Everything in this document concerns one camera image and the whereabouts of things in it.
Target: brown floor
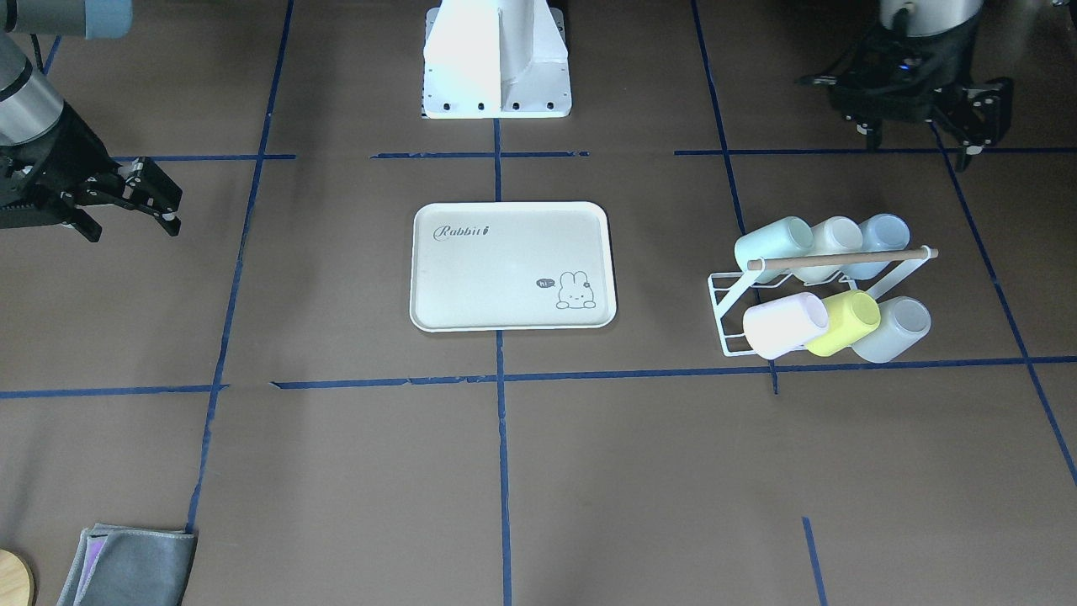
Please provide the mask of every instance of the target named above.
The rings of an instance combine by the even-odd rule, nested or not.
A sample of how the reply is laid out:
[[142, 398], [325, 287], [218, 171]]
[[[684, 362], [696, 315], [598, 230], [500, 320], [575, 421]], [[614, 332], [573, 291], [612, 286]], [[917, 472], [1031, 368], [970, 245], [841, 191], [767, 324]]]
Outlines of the brown floor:
[[[433, 4], [148, 0], [56, 46], [110, 152], [185, 193], [174, 239], [108, 208], [95, 244], [0, 232], [0, 547], [40, 604], [81, 529], [188, 522], [208, 410], [187, 605], [1077, 603], [1065, 9], [988, 1], [974, 75], [1016, 80], [1013, 126], [954, 177], [927, 125], [865, 154], [792, 84], [871, 1], [699, 0], [701, 36], [691, 0], [573, 2], [572, 115], [496, 126], [419, 118]], [[418, 332], [411, 217], [476, 199], [605, 208], [616, 321]], [[941, 251], [895, 290], [932, 334], [723, 357], [738, 209], [904, 216]]]

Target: folded cloth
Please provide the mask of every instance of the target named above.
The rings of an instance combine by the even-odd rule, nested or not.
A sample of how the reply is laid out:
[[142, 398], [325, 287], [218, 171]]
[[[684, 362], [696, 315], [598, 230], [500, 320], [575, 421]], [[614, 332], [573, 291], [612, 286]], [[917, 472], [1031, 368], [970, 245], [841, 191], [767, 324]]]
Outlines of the folded cloth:
[[95, 524], [79, 549], [56, 606], [177, 606], [187, 587], [195, 536]]

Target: blue tape line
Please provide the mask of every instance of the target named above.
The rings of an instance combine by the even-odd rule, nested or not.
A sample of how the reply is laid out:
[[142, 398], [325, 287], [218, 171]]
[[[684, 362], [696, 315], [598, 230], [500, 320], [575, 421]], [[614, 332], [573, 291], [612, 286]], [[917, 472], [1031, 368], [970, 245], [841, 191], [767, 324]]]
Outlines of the blue tape line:
[[588, 157], [588, 151], [548, 151], [548, 152], [382, 152], [370, 156], [370, 159], [438, 159], [438, 158], [468, 158], [468, 157], [495, 157], [501, 153], [501, 157]]
[[501, 201], [501, 118], [499, 117], [493, 118], [493, 195], [494, 200]]
[[1074, 457], [1069, 453], [1069, 447], [1066, 446], [1066, 439], [1062, 436], [1059, 422], [1054, 419], [1054, 411], [1051, 410], [1051, 405], [1047, 400], [1044, 386], [1039, 383], [1039, 374], [1036, 372], [1036, 367], [1029, 365], [1029, 377], [1032, 378], [1032, 385], [1036, 389], [1036, 396], [1039, 397], [1039, 406], [1044, 408], [1047, 423], [1051, 426], [1051, 433], [1054, 434], [1054, 441], [1058, 442], [1059, 450], [1062, 451], [1062, 460], [1066, 462], [1066, 467], [1069, 469], [1069, 477], [1073, 478], [1074, 484], [1077, 484], [1077, 465], [1074, 464]]
[[48, 50], [48, 57], [45, 59], [44, 69], [41, 73], [48, 75], [48, 70], [53, 69], [53, 61], [56, 60], [56, 53], [60, 50], [60, 41], [64, 40], [62, 36], [57, 36], [56, 40], [53, 40], [53, 47]]
[[647, 379], [656, 377], [713, 377], [721, 375], [767, 375], [768, 367], [730, 367], [700, 369], [598, 370], [588, 372], [532, 372], [506, 375], [509, 383], [523, 381], [567, 381], [584, 379]]
[[589, 152], [501, 152], [501, 157], [575, 157], [587, 156]]
[[344, 390], [351, 387], [396, 387], [401, 385], [450, 385], [456, 383], [493, 383], [492, 375], [462, 377], [425, 377], [397, 379], [356, 379], [340, 381], [274, 381], [278, 390]]
[[983, 147], [983, 151], [987, 153], [1077, 153], [1077, 147]]
[[1077, 363], [1077, 356], [1033, 356], [1030, 361], [1035, 365], [1068, 365]]
[[[113, 156], [114, 161], [135, 161], [140, 156], [117, 155]], [[294, 153], [237, 153], [237, 154], [207, 154], [207, 155], [150, 155], [158, 161], [224, 161], [224, 160], [257, 160], [257, 159], [295, 159]]]
[[[861, 370], [901, 370], [901, 369], [933, 369], [933, 368], [963, 368], [963, 367], [999, 367], [1020, 366], [1026, 361], [1023, 358], [981, 358], [965, 361], [914, 361], [885, 363], [881, 365], [863, 364], [834, 364], [834, 365], [789, 365], [774, 366], [774, 371], [783, 372], [842, 372]], [[1048, 356], [1039, 358], [1029, 358], [1033, 364], [1057, 365], [1077, 364], [1077, 356]], [[610, 371], [583, 371], [583, 372], [545, 372], [545, 374], [517, 374], [505, 375], [506, 383], [531, 382], [531, 381], [565, 381], [565, 380], [587, 380], [587, 379], [647, 379], [662, 377], [714, 377], [726, 375], [767, 375], [768, 367], [727, 367], [727, 368], [696, 368], [696, 369], [646, 369], [646, 370], [610, 370]], [[355, 379], [337, 381], [275, 381], [272, 385], [280, 390], [342, 390], [351, 387], [386, 387], [401, 385], [449, 385], [458, 383], [494, 383], [499, 380], [493, 375], [472, 375], [457, 377], [424, 377], [424, 378], [391, 378], [391, 379]]]
[[819, 592], [820, 606], [827, 606], [826, 587], [823, 584], [823, 570], [819, 566], [819, 553], [815, 551], [815, 534], [811, 531], [811, 520], [807, 516], [800, 519], [805, 525], [805, 540], [808, 541], [808, 556], [811, 558], [811, 570], [815, 575], [815, 591]]
[[[882, 147], [868, 151], [861, 147], [819, 147], [819, 149], [743, 149], [729, 150], [729, 155], [848, 155], [848, 154], [922, 154], [938, 153], [938, 147]], [[947, 151], [957, 151], [956, 147]], [[1077, 147], [985, 147], [988, 153], [1077, 153]], [[674, 150], [673, 155], [723, 155], [722, 150]]]
[[493, 157], [493, 152], [384, 152], [370, 159], [431, 159], [439, 157]]
[[1069, 447], [1066, 445], [1066, 439], [1062, 435], [1062, 431], [1059, 428], [1058, 421], [1054, 419], [1054, 411], [1051, 410], [1051, 404], [1047, 399], [1047, 394], [1044, 393], [1043, 387], [1039, 384], [1039, 376], [1036, 374], [1036, 368], [1033, 360], [1029, 356], [1029, 350], [1025, 348], [1024, 339], [1021, 338], [1021, 332], [1018, 330], [1017, 321], [1013, 319], [1013, 313], [1010, 311], [1009, 302], [1006, 300], [1006, 293], [1003, 292], [1003, 285], [998, 280], [998, 274], [995, 272], [994, 264], [991, 262], [991, 256], [988, 254], [988, 248], [983, 243], [983, 238], [980, 236], [980, 229], [976, 226], [976, 219], [973, 217], [973, 210], [968, 206], [968, 199], [965, 198], [965, 191], [961, 186], [961, 181], [957, 179], [957, 172], [953, 169], [953, 163], [950, 161], [950, 155], [946, 153], [946, 145], [942, 144], [942, 137], [939, 135], [938, 128], [935, 123], [932, 123], [932, 132], [935, 133], [935, 142], [938, 144], [939, 151], [942, 153], [942, 159], [946, 161], [947, 171], [950, 173], [950, 181], [953, 183], [953, 188], [957, 193], [957, 199], [961, 201], [961, 208], [965, 212], [965, 221], [968, 223], [968, 228], [973, 231], [973, 237], [976, 239], [976, 246], [980, 250], [980, 256], [983, 258], [983, 265], [988, 269], [988, 274], [991, 277], [991, 283], [995, 286], [995, 294], [998, 295], [998, 301], [1003, 307], [1003, 312], [1006, 314], [1006, 322], [1009, 323], [1010, 330], [1013, 333], [1013, 339], [1017, 341], [1018, 350], [1021, 351], [1021, 356], [1029, 370], [1029, 377], [1032, 379], [1032, 383], [1036, 389], [1036, 396], [1039, 397], [1039, 404], [1044, 408], [1044, 414], [1047, 415], [1047, 422], [1051, 426], [1051, 433], [1054, 434], [1054, 441], [1059, 445], [1059, 450], [1062, 452], [1062, 459], [1066, 463], [1066, 467], [1069, 469], [1069, 477], [1077, 485], [1077, 466], [1074, 465], [1073, 455], [1069, 453]]
[[0, 392], [0, 400], [142, 396], [152, 394], [207, 394], [212, 389], [212, 385], [157, 385], [152, 387], [95, 387], [88, 390], [26, 390], [22, 392]]
[[239, 238], [239, 251], [236, 254], [236, 267], [232, 274], [232, 292], [228, 294], [228, 309], [224, 316], [224, 329], [221, 333], [221, 353], [216, 360], [216, 369], [213, 371], [213, 390], [209, 395], [209, 406], [206, 411], [206, 426], [202, 429], [201, 460], [198, 464], [198, 482], [191, 494], [191, 505], [187, 508], [187, 533], [194, 532], [195, 519], [198, 515], [198, 502], [201, 497], [202, 481], [206, 478], [206, 462], [209, 457], [210, 439], [213, 436], [211, 426], [216, 417], [218, 397], [221, 393], [222, 379], [224, 377], [224, 363], [228, 357], [228, 341], [232, 338], [232, 321], [236, 312], [236, 299], [239, 296], [239, 281], [243, 274], [243, 255], [247, 252], [247, 237], [251, 228], [251, 215], [254, 212], [254, 200], [258, 195], [258, 183], [262, 179], [262, 166], [264, 164], [266, 146], [269, 143], [269, 128], [272, 125], [272, 112], [277, 103], [277, 90], [280, 87], [280, 74], [284, 67], [284, 52], [288, 48], [288, 34], [292, 26], [292, 11], [295, 8], [295, 0], [288, 0], [288, 10], [284, 13], [284, 27], [280, 34], [280, 46], [277, 48], [277, 66], [274, 70], [272, 85], [269, 87], [269, 100], [266, 102], [266, 114], [262, 123], [262, 140], [258, 143], [258, 157], [254, 161], [254, 174], [251, 178], [251, 193], [247, 198], [247, 212], [243, 215], [243, 230]]
[[505, 337], [498, 332], [498, 434], [501, 437], [501, 579], [504, 606], [513, 606], [513, 545], [508, 519], [508, 428], [505, 424]]
[[[726, 140], [726, 127], [722, 121], [722, 108], [718, 105], [718, 88], [714, 83], [714, 72], [711, 70], [711, 57], [707, 52], [707, 41], [703, 39], [703, 24], [699, 18], [699, 3], [691, 0], [691, 16], [696, 22], [696, 37], [699, 39], [699, 53], [703, 58], [703, 71], [707, 74], [707, 86], [711, 93], [711, 105], [714, 110], [714, 123], [718, 128], [718, 143], [722, 145], [722, 159], [726, 165], [726, 178], [729, 181], [729, 193], [733, 200], [733, 212], [737, 214], [737, 226], [741, 235], [747, 232], [744, 227], [744, 212], [740, 203], [740, 194], [737, 192], [737, 175], [733, 173], [732, 158], [729, 156], [729, 142]], [[755, 293], [756, 301], [759, 301], [758, 291]], [[778, 372], [774, 370], [772, 362], [767, 363], [767, 370], [770, 372], [770, 382], [774, 394], [779, 392]]]
[[789, 365], [779, 366], [778, 372], [829, 372], [850, 370], [899, 370], [899, 369], [931, 369], [931, 368], [965, 368], [965, 367], [1001, 367], [1018, 366], [1025, 364], [1024, 358], [987, 358], [979, 361], [912, 361], [901, 363], [885, 363], [876, 365], [871, 363], [862, 364], [838, 364], [838, 365]]

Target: plastic cup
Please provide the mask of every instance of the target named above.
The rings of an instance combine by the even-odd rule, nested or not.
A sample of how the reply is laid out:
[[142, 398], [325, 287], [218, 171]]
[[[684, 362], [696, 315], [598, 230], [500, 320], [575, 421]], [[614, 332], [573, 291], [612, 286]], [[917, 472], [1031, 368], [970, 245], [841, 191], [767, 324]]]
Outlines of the plastic cup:
[[[909, 226], [896, 214], [876, 214], [861, 223], [861, 232], [864, 235], [864, 252], [905, 250], [909, 245]], [[842, 267], [841, 271], [854, 280], [869, 280], [887, 264], [886, 260], [853, 263]]]
[[[742, 235], [733, 245], [737, 265], [747, 270], [747, 262], [753, 258], [781, 258], [803, 256], [812, 248], [811, 227], [803, 219], [786, 216], [769, 225]], [[756, 281], [766, 283], [774, 279], [781, 270], [768, 269]]]
[[895, 296], [880, 302], [882, 322], [875, 333], [853, 343], [853, 352], [869, 363], [883, 364], [900, 356], [932, 329], [932, 315], [923, 302]]
[[863, 290], [850, 290], [823, 299], [830, 329], [805, 344], [816, 356], [828, 357], [879, 328], [879, 305]]
[[[864, 246], [861, 227], [849, 216], [830, 216], [811, 228], [814, 243], [808, 256], [816, 254], [844, 254], [859, 252]], [[799, 267], [793, 274], [805, 282], [819, 282], [834, 274], [841, 265]]]
[[828, 327], [823, 301], [810, 292], [783, 296], [744, 312], [744, 338], [768, 361], [825, 335]]

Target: white cup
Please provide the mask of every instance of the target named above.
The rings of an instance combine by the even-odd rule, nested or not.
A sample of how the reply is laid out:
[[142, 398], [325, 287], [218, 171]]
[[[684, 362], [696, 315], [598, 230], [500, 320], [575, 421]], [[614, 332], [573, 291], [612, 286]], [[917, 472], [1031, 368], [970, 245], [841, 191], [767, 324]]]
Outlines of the white cup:
[[853, 352], [869, 363], [893, 361], [920, 341], [932, 329], [932, 315], [923, 302], [909, 296], [895, 296], [880, 302], [879, 328], [853, 343]]
[[744, 338], [768, 361], [826, 334], [830, 320], [819, 296], [798, 292], [744, 312]]
[[[814, 244], [808, 256], [859, 252], [864, 246], [864, 234], [849, 216], [830, 216], [812, 227], [811, 232]], [[840, 268], [841, 265], [799, 267], [793, 270], [793, 274], [805, 282], [817, 282], [830, 277]]]
[[[861, 232], [864, 235], [864, 252], [905, 250], [909, 245], [909, 226], [896, 214], [876, 214], [861, 223]], [[842, 267], [841, 271], [854, 280], [869, 280], [886, 265], [886, 260], [853, 263]]]
[[[747, 270], [747, 262], [753, 258], [781, 258], [803, 256], [812, 245], [811, 227], [798, 216], [779, 219], [754, 231], [744, 234], [733, 245], [737, 265]], [[768, 269], [756, 278], [759, 283], [774, 279], [780, 270]]]

